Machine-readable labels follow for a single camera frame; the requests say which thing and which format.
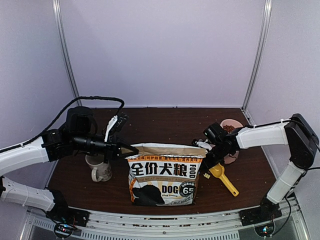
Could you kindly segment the yellow plastic scoop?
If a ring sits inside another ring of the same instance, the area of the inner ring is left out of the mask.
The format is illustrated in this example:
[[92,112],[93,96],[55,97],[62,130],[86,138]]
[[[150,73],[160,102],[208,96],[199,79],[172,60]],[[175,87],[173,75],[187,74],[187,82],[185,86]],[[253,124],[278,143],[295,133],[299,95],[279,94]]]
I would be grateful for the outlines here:
[[221,182],[225,185],[225,187],[230,191],[230,193],[237,197],[239,195],[239,191],[236,187],[231,183],[231,181],[225,175],[225,168],[218,163],[217,165],[211,167],[209,172],[217,179],[220,179]]

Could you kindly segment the dog food bag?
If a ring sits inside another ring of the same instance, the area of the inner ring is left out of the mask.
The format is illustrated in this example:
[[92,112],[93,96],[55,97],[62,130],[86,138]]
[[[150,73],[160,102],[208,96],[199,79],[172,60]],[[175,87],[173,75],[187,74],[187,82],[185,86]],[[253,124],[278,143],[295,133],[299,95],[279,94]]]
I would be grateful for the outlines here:
[[131,202],[137,206],[193,204],[206,150],[201,147],[138,143],[138,154],[127,157]]

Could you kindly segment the yellow binder clip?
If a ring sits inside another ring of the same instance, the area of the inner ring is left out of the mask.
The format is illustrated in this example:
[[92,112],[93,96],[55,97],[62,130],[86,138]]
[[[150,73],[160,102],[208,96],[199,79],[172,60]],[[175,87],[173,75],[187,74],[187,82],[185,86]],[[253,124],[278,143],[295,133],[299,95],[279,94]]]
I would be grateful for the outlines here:
[[203,176],[204,176],[205,178],[207,178],[207,179],[209,179],[209,178],[211,177],[211,175],[208,174],[208,173],[204,173]]

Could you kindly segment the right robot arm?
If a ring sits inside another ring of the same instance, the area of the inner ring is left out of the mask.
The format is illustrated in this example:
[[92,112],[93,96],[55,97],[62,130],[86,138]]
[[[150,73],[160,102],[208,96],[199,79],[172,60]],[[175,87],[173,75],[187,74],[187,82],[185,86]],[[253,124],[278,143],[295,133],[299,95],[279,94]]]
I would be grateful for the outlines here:
[[261,221],[268,220],[276,212],[275,205],[306,175],[320,151],[320,138],[300,113],[272,123],[237,127],[231,133],[215,122],[203,134],[214,145],[204,159],[208,168],[222,162],[228,154],[255,147],[261,147],[268,160],[274,163],[271,149],[288,148],[286,166],[263,198],[263,205],[256,210]]

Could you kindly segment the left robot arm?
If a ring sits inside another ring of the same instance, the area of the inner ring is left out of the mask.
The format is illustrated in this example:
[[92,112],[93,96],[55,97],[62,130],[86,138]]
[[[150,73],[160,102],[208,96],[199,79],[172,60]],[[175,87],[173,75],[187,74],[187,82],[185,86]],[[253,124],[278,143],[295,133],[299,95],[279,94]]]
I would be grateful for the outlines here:
[[14,182],[5,174],[39,163],[53,162],[74,152],[103,155],[103,162],[135,156],[138,149],[121,140],[111,139],[120,131],[127,116],[115,115],[104,135],[91,132],[97,127],[93,111],[84,106],[70,108],[65,123],[58,129],[46,130],[29,143],[19,143],[0,151],[0,200],[52,212],[61,222],[72,218],[64,196],[58,190],[38,189]]

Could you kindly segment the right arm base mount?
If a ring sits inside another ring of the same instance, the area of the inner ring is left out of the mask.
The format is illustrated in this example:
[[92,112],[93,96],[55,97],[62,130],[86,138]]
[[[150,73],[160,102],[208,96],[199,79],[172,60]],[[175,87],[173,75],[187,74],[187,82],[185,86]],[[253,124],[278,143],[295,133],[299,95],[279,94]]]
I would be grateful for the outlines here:
[[266,207],[262,206],[244,209],[239,212],[242,226],[253,225],[255,233],[262,238],[273,235],[276,231],[274,220],[281,216],[281,210],[269,211]]

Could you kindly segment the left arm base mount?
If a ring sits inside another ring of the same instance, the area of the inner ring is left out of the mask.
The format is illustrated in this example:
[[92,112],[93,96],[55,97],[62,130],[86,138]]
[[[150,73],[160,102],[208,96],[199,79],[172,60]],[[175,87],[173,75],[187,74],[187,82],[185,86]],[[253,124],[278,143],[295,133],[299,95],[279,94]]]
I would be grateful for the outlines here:
[[53,233],[58,239],[66,239],[74,233],[79,233],[79,227],[86,227],[90,216],[86,210],[69,207],[43,212],[54,223]]

